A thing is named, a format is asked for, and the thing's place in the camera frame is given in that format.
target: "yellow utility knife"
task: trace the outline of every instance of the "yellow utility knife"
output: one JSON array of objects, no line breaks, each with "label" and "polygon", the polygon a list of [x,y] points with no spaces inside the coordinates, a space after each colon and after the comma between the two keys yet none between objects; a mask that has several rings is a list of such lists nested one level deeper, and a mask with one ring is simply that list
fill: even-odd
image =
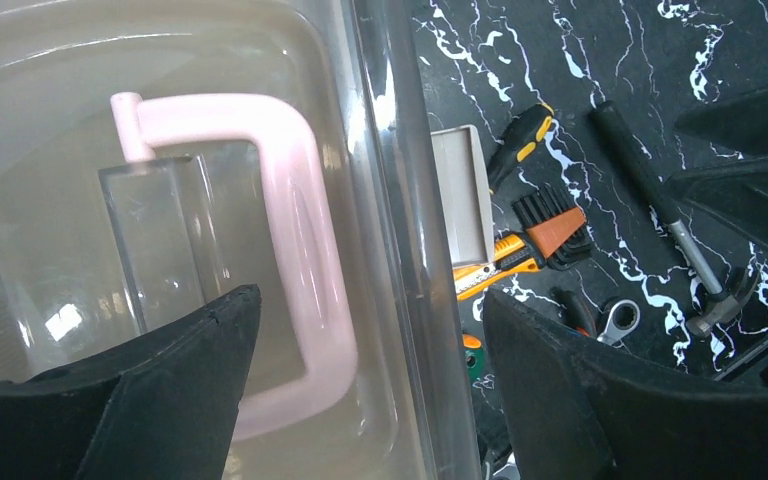
[{"label": "yellow utility knife", "polygon": [[458,301],[478,295],[500,278],[539,272],[545,259],[530,242],[524,233],[512,233],[496,242],[493,263],[455,270]]},{"label": "yellow utility knife", "polygon": [[587,218],[578,208],[535,225],[526,233],[511,233],[496,242],[493,263],[456,269],[455,291],[458,301],[484,291],[501,278],[516,273],[537,273],[546,266],[546,259],[581,228]]}]

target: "pink u-shaped tube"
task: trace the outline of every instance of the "pink u-shaped tube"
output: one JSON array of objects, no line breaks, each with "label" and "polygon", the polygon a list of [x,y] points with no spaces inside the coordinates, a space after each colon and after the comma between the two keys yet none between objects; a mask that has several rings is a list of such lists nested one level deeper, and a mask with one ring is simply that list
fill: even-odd
[{"label": "pink u-shaped tube", "polygon": [[277,430],[336,404],[358,353],[316,139],[304,117],[272,97],[209,94],[110,99],[125,160],[190,142],[248,140],[258,149],[269,231],[305,375],[243,398],[234,440]]}]

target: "ratchet wrench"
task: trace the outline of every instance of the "ratchet wrench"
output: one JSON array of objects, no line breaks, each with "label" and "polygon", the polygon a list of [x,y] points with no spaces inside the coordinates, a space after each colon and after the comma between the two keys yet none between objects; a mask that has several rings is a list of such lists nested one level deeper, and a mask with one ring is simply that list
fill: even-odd
[{"label": "ratchet wrench", "polygon": [[640,307],[632,300],[614,300],[605,308],[604,318],[605,329],[596,339],[614,346],[637,328],[640,323]]}]

